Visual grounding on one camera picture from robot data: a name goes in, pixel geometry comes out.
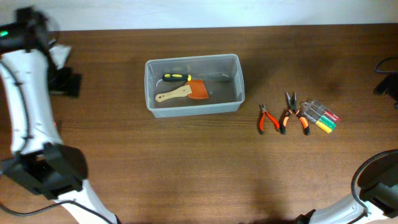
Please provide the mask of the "metal file black yellow handle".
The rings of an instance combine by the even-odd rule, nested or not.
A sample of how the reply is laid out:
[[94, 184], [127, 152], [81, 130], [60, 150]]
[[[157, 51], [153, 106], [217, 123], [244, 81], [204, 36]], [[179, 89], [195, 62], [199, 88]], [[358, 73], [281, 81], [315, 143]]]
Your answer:
[[191, 74], [177, 74], [177, 73], [166, 73], [162, 76], [164, 82], [189, 82], [192, 80], [210, 80], [215, 82], [231, 82], [233, 78], [222, 74], [222, 75], [191, 75]]

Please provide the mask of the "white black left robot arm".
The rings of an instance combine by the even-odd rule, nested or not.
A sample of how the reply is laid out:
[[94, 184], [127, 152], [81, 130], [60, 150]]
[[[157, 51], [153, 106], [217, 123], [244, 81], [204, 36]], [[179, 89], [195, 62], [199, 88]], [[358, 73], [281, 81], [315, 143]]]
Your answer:
[[63, 206], [79, 223], [118, 223], [88, 180], [83, 153], [66, 146], [53, 118], [51, 93], [77, 97], [81, 76], [67, 67], [71, 48], [50, 37], [47, 16], [15, 11], [1, 27], [1, 80], [11, 119], [12, 157], [2, 173], [34, 195]]

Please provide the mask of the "orange scraper wooden handle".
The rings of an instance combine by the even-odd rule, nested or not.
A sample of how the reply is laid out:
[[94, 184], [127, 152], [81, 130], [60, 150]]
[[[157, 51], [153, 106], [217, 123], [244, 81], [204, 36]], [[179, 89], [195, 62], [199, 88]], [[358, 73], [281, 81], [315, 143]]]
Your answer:
[[192, 80], [186, 82], [184, 86], [181, 86], [175, 90], [167, 93], [159, 93], [155, 96], [157, 102], [163, 102], [172, 98], [183, 98], [188, 97], [194, 100], [205, 100], [209, 98], [209, 94], [206, 90], [205, 84], [202, 80]]

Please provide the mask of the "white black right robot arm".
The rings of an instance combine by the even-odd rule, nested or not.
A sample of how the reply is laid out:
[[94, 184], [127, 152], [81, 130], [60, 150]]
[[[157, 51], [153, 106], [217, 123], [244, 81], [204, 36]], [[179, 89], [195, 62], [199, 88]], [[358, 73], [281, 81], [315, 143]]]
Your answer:
[[[397, 100], [397, 72], [387, 74], [374, 92], [387, 93]], [[317, 100], [304, 101], [298, 115], [330, 130], [339, 120]], [[327, 208], [299, 215], [294, 223], [369, 223], [397, 218], [397, 149], [380, 152], [363, 162], [350, 187], [349, 195]]]

